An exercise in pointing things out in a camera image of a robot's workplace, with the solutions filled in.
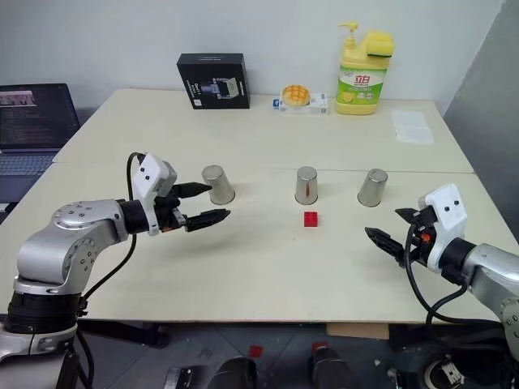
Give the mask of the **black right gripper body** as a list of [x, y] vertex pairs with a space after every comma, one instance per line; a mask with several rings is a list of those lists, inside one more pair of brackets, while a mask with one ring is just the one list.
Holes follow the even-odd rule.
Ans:
[[421, 212], [421, 223], [410, 224], [408, 237], [406, 238], [404, 249], [404, 259], [410, 263], [417, 262], [427, 266], [429, 254], [435, 244], [436, 231], [434, 223], [437, 216], [432, 206], [426, 206]]

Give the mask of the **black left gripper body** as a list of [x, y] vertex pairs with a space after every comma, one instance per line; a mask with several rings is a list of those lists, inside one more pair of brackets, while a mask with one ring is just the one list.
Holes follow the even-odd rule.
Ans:
[[154, 212], [161, 232], [180, 229], [186, 225], [187, 217], [178, 210], [183, 191], [183, 184], [173, 185], [168, 194], [154, 199]]

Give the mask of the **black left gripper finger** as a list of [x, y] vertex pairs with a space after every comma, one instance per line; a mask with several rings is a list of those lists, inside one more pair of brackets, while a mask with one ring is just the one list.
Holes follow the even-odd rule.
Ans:
[[218, 224], [229, 215], [230, 210], [224, 208], [201, 212], [197, 216], [187, 217], [184, 227], [187, 232], [194, 232]]
[[188, 182], [174, 185], [174, 196], [179, 199], [192, 198], [210, 191], [211, 186], [200, 182]]

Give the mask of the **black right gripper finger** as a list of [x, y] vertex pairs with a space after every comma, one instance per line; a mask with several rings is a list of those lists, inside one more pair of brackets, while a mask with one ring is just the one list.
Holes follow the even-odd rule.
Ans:
[[365, 227], [369, 239], [375, 244], [376, 247], [384, 251], [393, 257], [400, 267], [404, 267], [404, 246], [391, 238], [391, 236], [381, 229]]
[[420, 224], [421, 223], [421, 212], [413, 208], [398, 208], [395, 210], [405, 222], [408, 224]]

